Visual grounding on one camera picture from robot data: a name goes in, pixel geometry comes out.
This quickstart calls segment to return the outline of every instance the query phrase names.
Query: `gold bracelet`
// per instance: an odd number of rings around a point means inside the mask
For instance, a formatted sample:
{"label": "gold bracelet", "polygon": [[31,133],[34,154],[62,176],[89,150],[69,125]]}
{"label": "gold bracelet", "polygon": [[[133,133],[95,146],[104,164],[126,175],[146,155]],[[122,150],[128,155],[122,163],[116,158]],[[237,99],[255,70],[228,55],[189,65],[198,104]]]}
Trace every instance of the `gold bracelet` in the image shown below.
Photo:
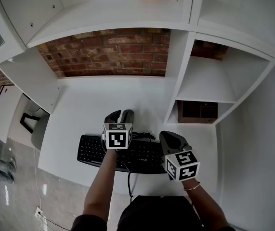
{"label": "gold bracelet", "polygon": [[200,182],[198,181],[197,186],[192,187],[192,188],[190,188],[190,189],[183,188],[183,190],[185,190],[186,192],[188,192],[188,191],[190,191],[190,190],[194,190],[195,188],[197,188],[197,187],[199,187],[199,186],[200,186]]}

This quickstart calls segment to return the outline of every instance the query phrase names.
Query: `wrist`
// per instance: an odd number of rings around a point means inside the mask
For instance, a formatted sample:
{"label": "wrist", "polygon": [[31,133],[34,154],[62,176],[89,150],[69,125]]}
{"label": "wrist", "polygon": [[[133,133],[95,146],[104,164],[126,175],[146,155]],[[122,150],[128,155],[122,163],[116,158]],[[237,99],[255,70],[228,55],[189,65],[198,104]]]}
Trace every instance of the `wrist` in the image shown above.
{"label": "wrist", "polygon": [[182,184],[184,188],[191,189],[198,185],[198,181],[195,178],[193,178],[193,179],[182,181]]}
{"label": "wrist", "polygon": [[117,153],[115,150],[108,149],[105,156],[112,157],[112,158],[117,158]]}

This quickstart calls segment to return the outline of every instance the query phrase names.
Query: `person's arm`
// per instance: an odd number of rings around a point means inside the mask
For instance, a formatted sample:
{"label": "person's arm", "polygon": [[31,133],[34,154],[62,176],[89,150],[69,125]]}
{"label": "person's arm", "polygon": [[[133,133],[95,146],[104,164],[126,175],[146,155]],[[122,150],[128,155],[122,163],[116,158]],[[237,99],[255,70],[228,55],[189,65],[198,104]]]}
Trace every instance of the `person's arm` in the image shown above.
{"label": "person's arm", "polygon": [[107,150],[101,167],[86,195],[83,215],[95,215],[107,223],[116,162],[116,151]]}
{"label": "person's arm", "polygon": [[[198,185],[195,179],[182,182],[184,188],[191,189]],[[229,227],[225,215],[219,205],[201,187],[187,191],[192,203],[204,226],[210,231],[217,231],[223,227]]]}

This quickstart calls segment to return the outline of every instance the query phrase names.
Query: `desk surface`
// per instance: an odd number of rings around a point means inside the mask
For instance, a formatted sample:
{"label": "desk surface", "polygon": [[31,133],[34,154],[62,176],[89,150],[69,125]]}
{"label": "desk surface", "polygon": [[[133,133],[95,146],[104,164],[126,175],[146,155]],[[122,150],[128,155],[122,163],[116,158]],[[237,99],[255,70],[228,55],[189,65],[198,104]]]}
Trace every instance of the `desk surface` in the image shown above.
{"label": "desk surface", "polygon": [[0,95],[0,140],[7,142],[16,107],[23,92],[16,86],[6,86]]}
{"label": "desk surface", "polygon": [[[140,82],[132,79],[97,77],[62,80],[58,103],[45,132],[39,168],[61,178],[90,186],[97,167],[77,161],[81,135],[100,135],[104,118],[115,110],[135,111],[133,130],[152,132],[157,138],[162,130],[184,136],[197,150],[201,161],[198,180],[209,192],[217,187],[217,142],[213,125],[163,124],[160,102],[164,82],[160,79]],[[128,194],[128,173],[116,172],[114,193]],[[167,174],[131,174],[133,195],[185,195],[182,185],[170,181]]]}

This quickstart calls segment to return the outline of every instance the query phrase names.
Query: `floor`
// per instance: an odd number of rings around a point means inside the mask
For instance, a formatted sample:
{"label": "floor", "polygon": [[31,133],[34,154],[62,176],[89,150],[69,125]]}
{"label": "floor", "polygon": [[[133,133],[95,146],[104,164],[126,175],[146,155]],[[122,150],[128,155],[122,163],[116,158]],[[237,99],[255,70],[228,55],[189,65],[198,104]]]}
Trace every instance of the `floor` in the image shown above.
{"label": "floor", "polygon": [[[13,174],[14,185],[0,182],[0,231],[34,231],[39,229],[41,222],[34,216],[36,208],[40,206],[35,165],[41,196],[41,209],[44,216],[66,229],[71,229],[74,219],[82,213],[88,187],[38,169],[39,151],[36,150],[35,162],[34,150],[9,139],[0,149],[0,158],[9,160],[11,156],[14,156],[18,169],[18,172]],[[117,229],[120,215],[129,203],[130,198],[128,196],[113,195],[107,224],[109,231]],[[48,225],[52,229],[42,225],[40,230],[63,231],[63,229],[49,222]]]}

